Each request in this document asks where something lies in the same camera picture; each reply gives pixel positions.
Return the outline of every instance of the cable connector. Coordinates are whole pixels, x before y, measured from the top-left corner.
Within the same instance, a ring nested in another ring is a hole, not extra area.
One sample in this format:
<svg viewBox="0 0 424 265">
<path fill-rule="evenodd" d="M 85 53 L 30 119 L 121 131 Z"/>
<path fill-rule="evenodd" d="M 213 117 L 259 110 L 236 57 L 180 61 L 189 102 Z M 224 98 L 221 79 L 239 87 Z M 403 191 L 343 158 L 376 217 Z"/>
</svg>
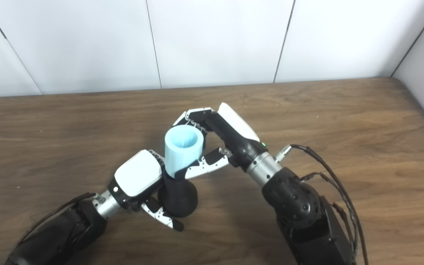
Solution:
<svg viewBox="0 0 424 265">
<path fill-rule="evenodd" d="M 281 162 L 286 157 L 286 155 L 291 151 L 291 149 L 292 147 L 289 144 L 284 146 L 284 148 L 281 151 L 279 151 L 279 153 L 274 157 L 274 161 L 278 163 Z"/>
</svg>

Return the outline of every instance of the black bulb-shaped base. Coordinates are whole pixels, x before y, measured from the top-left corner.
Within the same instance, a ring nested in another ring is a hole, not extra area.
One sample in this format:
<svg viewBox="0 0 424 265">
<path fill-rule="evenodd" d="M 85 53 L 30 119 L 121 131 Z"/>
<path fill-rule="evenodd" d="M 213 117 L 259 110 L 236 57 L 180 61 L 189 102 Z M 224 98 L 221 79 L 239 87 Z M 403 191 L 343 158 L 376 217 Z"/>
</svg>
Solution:
<svg viewBox="0 0 424 265">
<path fill-rule="evenodd" d="M 197 189 L 187 179 L 173 179 L 163 174 L 165 185 L 158 191 L 158 200 L 174 218 L 185 218 L 197 208 Z"/>
</svg>

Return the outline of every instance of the wooden table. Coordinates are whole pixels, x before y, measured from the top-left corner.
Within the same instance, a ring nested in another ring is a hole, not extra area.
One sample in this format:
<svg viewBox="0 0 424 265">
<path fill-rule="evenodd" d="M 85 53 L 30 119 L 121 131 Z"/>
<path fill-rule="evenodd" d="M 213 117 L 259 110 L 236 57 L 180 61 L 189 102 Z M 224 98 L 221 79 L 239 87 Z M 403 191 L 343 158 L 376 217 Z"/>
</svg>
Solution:
<svg viewBox="0 0 424 265">
<path fill-rule="evenodd" d="M 0 98 L 0 264 L 36 220 L 104 191 L 139 150 L 163 153 L 184 110 L 222 101 L 271 153 L 298 143 L 330 164 L 360 215 L 372 264 L 424 265 L 424 112 L 392 78 Z M 210 149 L 220 145 L 209 135 Z M 322 170 L 299 151 L 283 164 L 300 175 Z M 123 211 L 71 264 L 295 263 L 247 174 L 226 167 L 194 184 L 199 206 L 182 233 Z M 340 202 L 327 183 L 313 185 Z"/>
</svg>

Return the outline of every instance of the metal cylinder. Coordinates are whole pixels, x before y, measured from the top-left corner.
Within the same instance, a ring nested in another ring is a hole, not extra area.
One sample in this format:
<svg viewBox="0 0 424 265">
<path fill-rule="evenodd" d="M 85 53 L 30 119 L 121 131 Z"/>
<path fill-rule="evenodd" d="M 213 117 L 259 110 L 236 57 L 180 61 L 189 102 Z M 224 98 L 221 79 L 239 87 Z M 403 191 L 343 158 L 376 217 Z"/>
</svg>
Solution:
<svg viewBox="0 0 424 265">
<path fill-rule="evenodd" d="M 109 190 L 104 191 L 104 193 L 101 194 L 101 198 L 92 200 L 92 203 L 99 215 L 106 220 L 115 215 L 121 208 Z"/>
<path fill-rule="evenodd" d="M 268 152 L 264 152 L 253 160 L 246 172 L 260 187 L 263 187 L 281 169 L 281 164 L 274 161 L 274 158 Z"/>
</svg>

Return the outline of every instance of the light blue cup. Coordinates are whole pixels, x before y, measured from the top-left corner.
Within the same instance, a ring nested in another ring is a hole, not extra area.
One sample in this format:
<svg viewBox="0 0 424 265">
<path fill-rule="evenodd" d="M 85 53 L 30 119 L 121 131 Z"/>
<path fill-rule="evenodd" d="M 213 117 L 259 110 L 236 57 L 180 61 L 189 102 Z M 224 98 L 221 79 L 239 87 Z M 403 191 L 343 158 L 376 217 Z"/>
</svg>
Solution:
<svg viewBox="0 0 424 265">
<path fill-rule="evenodd" d="M 165 168 L 168 175 L 174 174 L 196 161 L 202 155 L 204 136 L 189 125 L 172 127 L 165 135 Z"/>
</svg>

